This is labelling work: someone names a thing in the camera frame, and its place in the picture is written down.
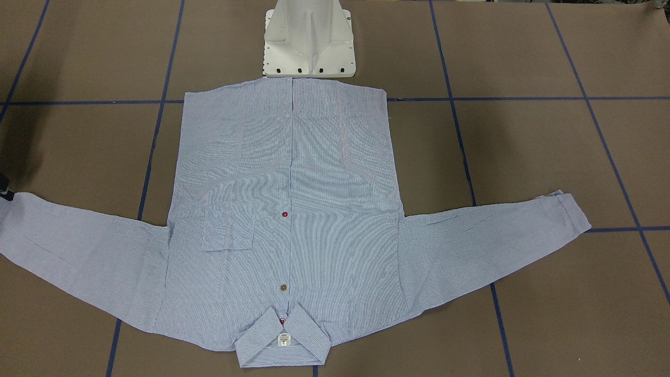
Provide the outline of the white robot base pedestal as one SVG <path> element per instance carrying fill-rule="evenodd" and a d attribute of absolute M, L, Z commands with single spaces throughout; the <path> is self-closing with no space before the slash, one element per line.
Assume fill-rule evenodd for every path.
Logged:
<path fill-rule="evenodd" d="M 263 76 L 351 78 L 352 15 L 339 1 L 278 1 L 265 13 Z"/>

